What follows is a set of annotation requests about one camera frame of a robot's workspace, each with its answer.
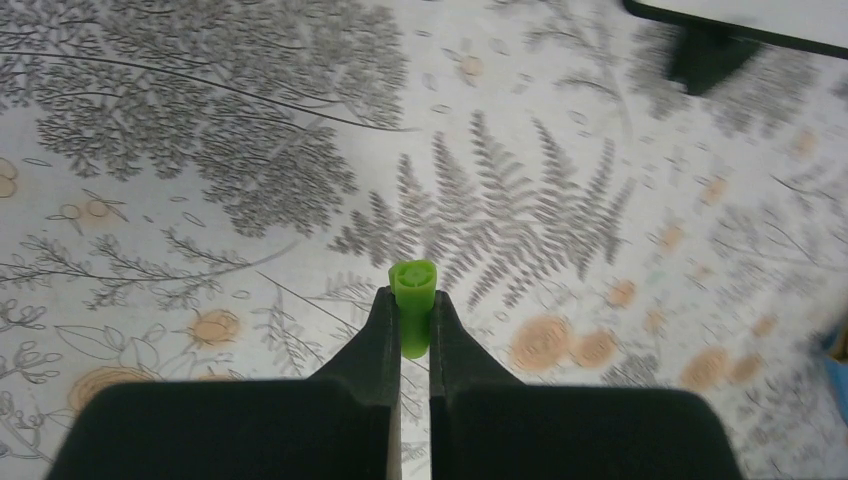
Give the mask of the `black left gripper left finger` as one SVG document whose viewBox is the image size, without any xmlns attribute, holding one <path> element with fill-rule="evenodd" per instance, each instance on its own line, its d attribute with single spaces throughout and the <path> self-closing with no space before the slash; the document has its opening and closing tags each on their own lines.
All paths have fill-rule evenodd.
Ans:
<svg viewBox="0 0 848 480">
<path fill-rule="evenodd" d="M 52 479 L 397 479 L 399 311 L 378 289 L 365 325 L 303 379 L 128 382 L 77 418 Z"/>
</svg>

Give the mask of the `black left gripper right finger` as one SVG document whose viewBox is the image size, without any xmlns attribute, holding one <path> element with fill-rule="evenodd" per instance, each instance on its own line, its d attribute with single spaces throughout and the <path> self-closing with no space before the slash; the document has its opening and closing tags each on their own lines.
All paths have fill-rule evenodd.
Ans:
<svg viewBox="0 0 848 480">
<path fill-rule="evenodd" d="M 430 320 L 435 479 L 738 479 L 718 416 L 670 388 L 522 382 L 463 327 L 448 294 Z"/>
</svg>

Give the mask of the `green marker cap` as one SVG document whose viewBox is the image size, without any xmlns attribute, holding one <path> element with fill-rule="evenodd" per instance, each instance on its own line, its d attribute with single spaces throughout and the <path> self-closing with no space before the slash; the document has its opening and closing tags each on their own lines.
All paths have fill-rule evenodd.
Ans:
<svg viewBox="0 0 848 480">
<path fill-rule="evenodd" d="M 430 312 L 436 296 L 437 269 L 429 260 L 399 262 L 389 270 L 389 283 L 400 313 L 402 355 L 424 356 L 430 345 Z"/>
</svg>

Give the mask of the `white whiteboard black frame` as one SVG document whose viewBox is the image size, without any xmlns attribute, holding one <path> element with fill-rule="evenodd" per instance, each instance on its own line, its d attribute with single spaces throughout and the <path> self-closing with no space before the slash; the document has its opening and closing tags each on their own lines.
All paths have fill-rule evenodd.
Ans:
<svg viewBox="0 0 848 480">
<path fill-rule="evenodd" d="M 624 1 L 639 18 L 678 26 L 665 77 L 701 96 L 764 45 L 847 57 L 847 3 L 837 0 Z"/>
</svg>

